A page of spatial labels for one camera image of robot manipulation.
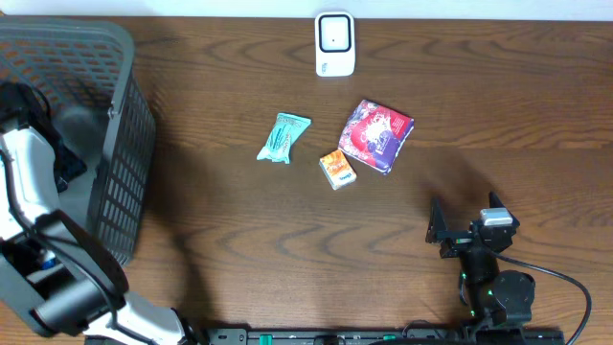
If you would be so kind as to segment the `red purple snack packet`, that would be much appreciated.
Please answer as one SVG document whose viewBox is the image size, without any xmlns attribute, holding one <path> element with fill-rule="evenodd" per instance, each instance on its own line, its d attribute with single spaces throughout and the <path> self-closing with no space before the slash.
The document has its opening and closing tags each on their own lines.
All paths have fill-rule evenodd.
<svg viewBox="0 0 613 345">
<path fill-rule="evenodd" d="M 348 118 L 338 148 L 349 157 L 388 174 L 414 124 L 410 116 L 362 100 Z"/>
</svg>

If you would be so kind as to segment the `orange tissue pack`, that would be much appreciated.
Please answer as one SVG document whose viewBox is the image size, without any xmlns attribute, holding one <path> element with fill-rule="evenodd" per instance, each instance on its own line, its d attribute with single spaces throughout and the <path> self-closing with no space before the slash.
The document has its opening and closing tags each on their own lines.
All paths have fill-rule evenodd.
<svg viewBox="0 0 613 345">
<path fill-rule="evenodd" d="M 319 166 L 333 190 L 346 187 L 357 178 L 354 169 L 340 149 L 321 157 Z"/>
</svg>

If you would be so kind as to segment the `teal wipes packet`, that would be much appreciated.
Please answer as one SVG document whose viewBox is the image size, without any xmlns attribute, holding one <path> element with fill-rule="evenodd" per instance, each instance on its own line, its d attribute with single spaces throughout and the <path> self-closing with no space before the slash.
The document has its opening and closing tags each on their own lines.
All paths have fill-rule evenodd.
<svg viewBox="0 0 613 345">
<path fill-rule="evenodd" d="M 310 125 L 311 120 L 307 117 L 279 113 L 257 159 L 289 164 L 291 147 Z"/>
</svg>

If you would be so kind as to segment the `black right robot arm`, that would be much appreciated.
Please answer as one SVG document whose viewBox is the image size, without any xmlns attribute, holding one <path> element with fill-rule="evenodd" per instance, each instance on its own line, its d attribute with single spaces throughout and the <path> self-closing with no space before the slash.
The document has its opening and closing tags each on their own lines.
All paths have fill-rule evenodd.
<svg viewBox="0 0 613 345">
<path fill-rule="evenodd" d="M 443 259 L 460 260 L 467 304 L 478 320 L 493 327 L 521 326 L 532 320 L 535 281 L 526 273 L 502 271 L 496 256 L 512 245 L 520 225 L 496 193 L 489 207 L 464 231 L 452 230 L 440 202 L 431 201 L 425 241 L 440 247 Z"/>
</svg>

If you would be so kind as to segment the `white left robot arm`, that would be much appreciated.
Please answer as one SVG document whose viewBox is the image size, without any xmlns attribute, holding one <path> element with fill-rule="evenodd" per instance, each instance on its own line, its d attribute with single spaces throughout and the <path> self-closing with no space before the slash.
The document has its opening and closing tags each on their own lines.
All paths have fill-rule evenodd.
<svg viewBox="0 0 613 345">
<path fill-rule="evenodd" d="M 132 291 L 132 252 L 145 187 L 140 120 L 128 125 L 117 165 L 98 156 L 119 141 L 113 121 L 71 124 L 41 89 L 1 85 L 1 298 L 35 333 L 89 344 L 206 344 L 173 308 Z"/>
</svg>

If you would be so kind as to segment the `grey plastic basket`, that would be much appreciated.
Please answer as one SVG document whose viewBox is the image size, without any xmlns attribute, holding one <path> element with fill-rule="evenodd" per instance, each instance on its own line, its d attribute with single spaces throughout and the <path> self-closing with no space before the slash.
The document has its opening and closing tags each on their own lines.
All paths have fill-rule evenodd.
<svg viewBox="0 0 613 345">
<path fill-rule="evenodd" d="M 143 214 L 156 124 L 133 74 L 135 45 L 106 21 L 1 20 L 1 79 L 27 83 L 87 170 L 60 193 L 62 210 L 127 265 Z"/>
</svg>

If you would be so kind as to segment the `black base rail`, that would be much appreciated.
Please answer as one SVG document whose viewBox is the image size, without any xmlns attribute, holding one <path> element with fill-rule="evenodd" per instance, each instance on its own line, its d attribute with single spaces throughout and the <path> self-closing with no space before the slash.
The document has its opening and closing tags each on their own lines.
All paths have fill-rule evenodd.
<svg viewBox="0 0 613 345">
<path fill-rule="evenodd" d="M 563 345 L 562 332 L 532 331 L 469 331 L 446 330 L 417 324 L 406 330 L 246 330 L 217 328 L 205 331 L 211 345 L 395 345 L 395 344 L 461 344 L 461 345 Z"/>
</svg>

